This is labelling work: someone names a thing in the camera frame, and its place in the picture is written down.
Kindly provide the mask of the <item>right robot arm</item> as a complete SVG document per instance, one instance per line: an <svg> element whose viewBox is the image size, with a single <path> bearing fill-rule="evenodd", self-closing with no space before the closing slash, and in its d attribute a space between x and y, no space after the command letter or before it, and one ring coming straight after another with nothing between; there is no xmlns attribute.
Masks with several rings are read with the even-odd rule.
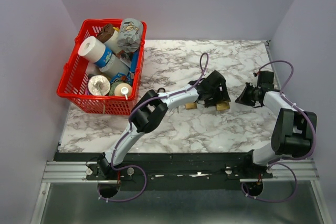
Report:
<svg viewBox="0 0 336 224"><path fill-rule="evenodd" d="M302 160L309 157L316 143L317 115L304 111L275 89L274 73L254 73L257 84L247 82L236 103L253 108L267 107L277 117L270 143L252 151L252 158L241 165L249 178L266 166L281 159Z"/></svg>

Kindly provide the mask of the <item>brass padlock with keys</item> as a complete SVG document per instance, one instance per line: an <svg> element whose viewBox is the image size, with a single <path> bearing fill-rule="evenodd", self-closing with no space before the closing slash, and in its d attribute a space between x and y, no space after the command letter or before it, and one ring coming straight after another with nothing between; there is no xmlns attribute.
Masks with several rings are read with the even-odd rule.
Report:
<svg viewBox="0 0 336 224"><path fill-rule="evenodd" d="M185 104L185 108L186 108L187 110L197 109L197 102L186 103L186 104Z"/></svg>

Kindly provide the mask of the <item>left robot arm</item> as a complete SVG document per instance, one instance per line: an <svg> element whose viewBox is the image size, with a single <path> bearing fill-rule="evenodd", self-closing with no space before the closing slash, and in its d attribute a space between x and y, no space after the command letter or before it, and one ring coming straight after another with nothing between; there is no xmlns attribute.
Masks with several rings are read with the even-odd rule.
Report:
<svg viewBox="0 0 336 224"><path fill-rule="evenodd" d="M144 134L154 131L162 122L167 111L188 103L204 101L204 106L216 106L230 102L225 77L214 70L208 77L190 81L186 86L171 92L149 90L132 109L129 125L120 138L97 159L98 173L104 179L116 175L127 152Z"/></svg>

